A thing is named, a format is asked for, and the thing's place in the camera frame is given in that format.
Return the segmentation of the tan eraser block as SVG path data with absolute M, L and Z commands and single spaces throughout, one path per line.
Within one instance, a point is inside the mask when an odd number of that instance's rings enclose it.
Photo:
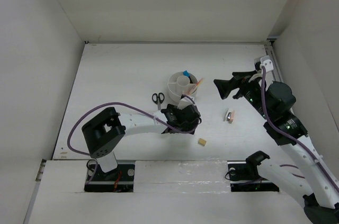
M 202 138 L 200 138 L 199 140 L 198 140 L 198 144 L 200 145 L 200 146 L 205 146 L 206 145 L 206 143 L 207 143 L 207 141 L 206 140 L 204 140 L 204 139 L 202 139 Z

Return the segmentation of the pink mini stapler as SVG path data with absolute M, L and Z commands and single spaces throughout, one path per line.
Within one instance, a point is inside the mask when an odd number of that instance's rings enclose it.
M 234 120 L 234 116 L 235 116 L 235 110 L 229 109 L 227 110 L 225 114 L 224 121 L 227 121 L 228 123 L 232 123 Z

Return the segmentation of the black handled scissors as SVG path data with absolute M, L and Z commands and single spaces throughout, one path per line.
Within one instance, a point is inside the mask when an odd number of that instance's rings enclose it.
M 162 92 L 154 93 L 151 99 L 157 105 L 158 110 L 161 110 L 161 104 L 164 102 L 165 95 Z

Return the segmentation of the blue capped black highlighter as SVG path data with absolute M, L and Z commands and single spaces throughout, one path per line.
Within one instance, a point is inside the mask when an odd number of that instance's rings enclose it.
M 190 74 L 189 74 L 189 72 L 188 72 L 187 70 L 185 70 L 185 71 L 183 72 L 183 75 L 186 76 L 186 77 L 189 79 L 190 84 L 193 83 L 193 81 L 192 81 L 192 79 L 191 79 L 191 76 L 190 76 Z

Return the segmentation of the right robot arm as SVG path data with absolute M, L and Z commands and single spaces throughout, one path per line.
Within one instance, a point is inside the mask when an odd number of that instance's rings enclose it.
M 314 148 L 308 131 L 291 112 L 296 98 L 291 88 L 256 71 L 233 73 L 230 80 L 215 79 L 220 97 L 244 97 L 266 120 L 264 128 L 274 142 L 292 159 L 302 175 L 293 175 L 270 156 L 257 151 L 242 163 L 230 163 L 225 178 L 236 186 L 250 186 L 268 180 L 290 195 L 303 208 L 311 223 L 338 223 L 338 179 Z

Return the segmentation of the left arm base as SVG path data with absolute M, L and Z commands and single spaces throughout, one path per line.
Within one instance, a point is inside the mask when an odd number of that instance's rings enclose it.
M 135 164 L 120 163 L 107 173 L 95 160 L 86 163 L 84 191 L 90 193 L 131 193 L 134 187 Z

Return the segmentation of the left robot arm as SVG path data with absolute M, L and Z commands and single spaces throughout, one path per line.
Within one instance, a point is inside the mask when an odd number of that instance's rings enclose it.
M 82 126 L 82 133 L 90 157 L 99 164 L 100 174 L 112 180 L 118 174 L 113 150 L 123 137 L 144 133 L 194 134 L 200 123 L 200 112 L 193 104 L 183 109 L 169 104 L 155 113 L 137 114 L 120 114 L 114 107 L 107 107 Z

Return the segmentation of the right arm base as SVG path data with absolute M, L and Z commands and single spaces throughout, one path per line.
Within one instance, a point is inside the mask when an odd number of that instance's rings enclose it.
M 257 151 L 242 161 L 228 162 L 224 178 L 230 181 L 231 192 L 280 192 L 278 186 L 259 176 L 257 167 L 269 155 Z

